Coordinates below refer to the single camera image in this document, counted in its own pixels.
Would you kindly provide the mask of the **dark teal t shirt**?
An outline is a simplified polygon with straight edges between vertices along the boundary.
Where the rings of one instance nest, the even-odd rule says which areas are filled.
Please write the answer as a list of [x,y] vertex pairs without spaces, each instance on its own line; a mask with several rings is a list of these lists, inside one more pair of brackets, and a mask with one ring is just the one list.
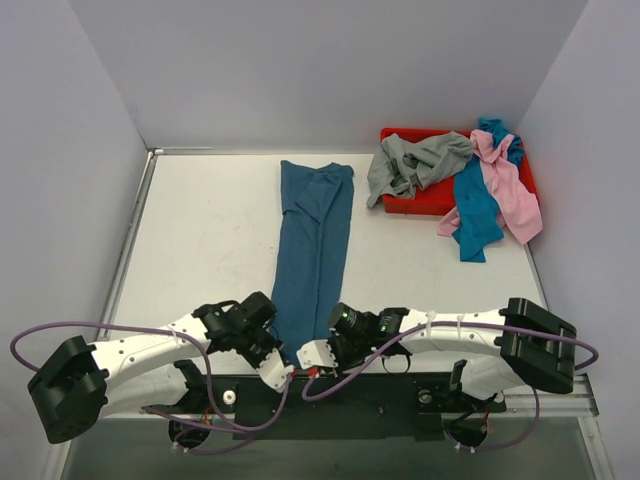
[[353,208],[354,171],[331,163],[311,168],[281,162],[282,221],[271,300],[283,357],[329,335],[341,296]]

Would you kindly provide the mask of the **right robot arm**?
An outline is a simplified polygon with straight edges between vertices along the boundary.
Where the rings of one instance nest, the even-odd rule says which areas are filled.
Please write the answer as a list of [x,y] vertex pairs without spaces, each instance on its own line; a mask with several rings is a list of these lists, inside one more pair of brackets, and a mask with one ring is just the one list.
[[458,409],[521,385],[553,394],[573,390],[576,328],[527,299],[459,314],[404,307],[374,314],[339,303],[328,326],[330,352],[340,372],[364,364],[376,352],[384,357],[458,354],[446,385],[447,399]]

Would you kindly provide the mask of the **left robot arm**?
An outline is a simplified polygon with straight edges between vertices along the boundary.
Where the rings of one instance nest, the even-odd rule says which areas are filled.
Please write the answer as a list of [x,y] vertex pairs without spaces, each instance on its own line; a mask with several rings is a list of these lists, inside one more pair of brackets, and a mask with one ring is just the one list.
[[268,331],[275,313],[268,297],[254,292],[242,302],[204,304],[164,327],[130,327],[119,340],[64,341],[28,383],[47,440],[64,443],[99,418],[128,408],[175,404],[196,411],[205,402],[205,386],[191,377],[170,386],[161,370],[213,353],[235,352],[269,388],[284,393],[294,368]]

